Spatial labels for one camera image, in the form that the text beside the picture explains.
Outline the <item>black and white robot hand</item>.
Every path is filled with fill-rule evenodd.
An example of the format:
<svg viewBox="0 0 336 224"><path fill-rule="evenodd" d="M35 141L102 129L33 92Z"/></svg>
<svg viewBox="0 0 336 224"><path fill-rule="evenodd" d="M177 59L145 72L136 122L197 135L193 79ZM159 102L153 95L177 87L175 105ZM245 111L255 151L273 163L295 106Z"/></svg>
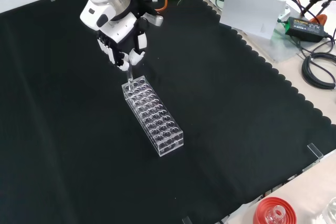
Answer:
<svg viewBox="0 0 336 224"><path fill-rule="evenodd" d="M128 14L119 21L109 21L97 33L97 42L110 62L121 71L128 71L137 65L144 57L147 48L147 37L140 24L148 23L147 19L137 19ZM134 47L129 53L123 52L121 44L127 39L133 39Z"/></svg>

